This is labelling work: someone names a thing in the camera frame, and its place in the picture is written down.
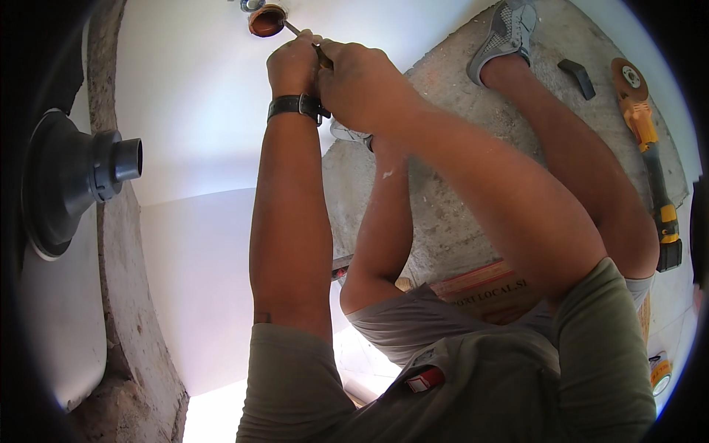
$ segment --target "label on shirt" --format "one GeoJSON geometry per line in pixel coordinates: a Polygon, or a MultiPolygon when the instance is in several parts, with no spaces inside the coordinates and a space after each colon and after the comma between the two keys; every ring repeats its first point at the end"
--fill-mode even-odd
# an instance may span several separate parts
{"type": "Polygon", "coordinates": [[[428,369],[417,376],[409,378],[406,380],[406,384],[408,384],[408,387],[414,392],[423,392],[443,383],[444,381],[445,376],[443,375],[443,371],[434,366],[433,368],[428,369]]]}

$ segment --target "olive t-shirt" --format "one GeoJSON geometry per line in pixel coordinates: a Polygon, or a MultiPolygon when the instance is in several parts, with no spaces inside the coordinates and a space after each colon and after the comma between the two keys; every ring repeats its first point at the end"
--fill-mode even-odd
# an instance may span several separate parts
{"type": "Polygon", "coordinates": [[[237,442],[633,442],[655,419],[647,352],[625,280],[606,258],[554,318],[559,350],[514,327],[420,350],[376,401],[355,408],[333,348],[260,323],[237,442]],[[414,392],[436,367],[445,380],[414,392]]]}

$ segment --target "yellow can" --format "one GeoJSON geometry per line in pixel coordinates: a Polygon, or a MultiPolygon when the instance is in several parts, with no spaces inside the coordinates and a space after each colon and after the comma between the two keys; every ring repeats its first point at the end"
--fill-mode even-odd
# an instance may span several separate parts
{"type": "Polygon", "coordinates": [[[658,396],[667,388],[672,379],[672,365],[667,359],[665,351],[660,352],[655,357],[650,357],[650,383],[652,384],[652,395],[658,396]]]}

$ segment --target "left hand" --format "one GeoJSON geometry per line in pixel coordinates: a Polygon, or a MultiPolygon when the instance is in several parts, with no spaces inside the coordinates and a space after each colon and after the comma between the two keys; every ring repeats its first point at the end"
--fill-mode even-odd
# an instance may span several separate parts
{"type": "Polygon", "coordinates": [[[268,57],[268,80],[271,83],[273,98],[303,93],[317,96],[315,78],[320,69],[318,54],[313,43],[322,38],[304,29],[300,35],[281,46],[268,57]]]}

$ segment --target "gray shorts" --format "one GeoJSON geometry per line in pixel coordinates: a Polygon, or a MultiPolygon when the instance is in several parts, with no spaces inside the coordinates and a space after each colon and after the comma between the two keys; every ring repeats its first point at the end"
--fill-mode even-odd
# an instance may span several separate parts
{"type": "MultiPolygon", "coordinates": [[[[642,280],[625,279],[635,310],[640,309],[653,280],[654,275],[642,280]]],[[[506,327],[485,323],[449,305],[438,298],[427,284],[399,297],[369,305],[346,317],[364,338],[401,367],[418,350],[442,338],[506,327]]],[[[556,346],[552,316],[544,301],[508,326],[534,330],[556,346]]]]}

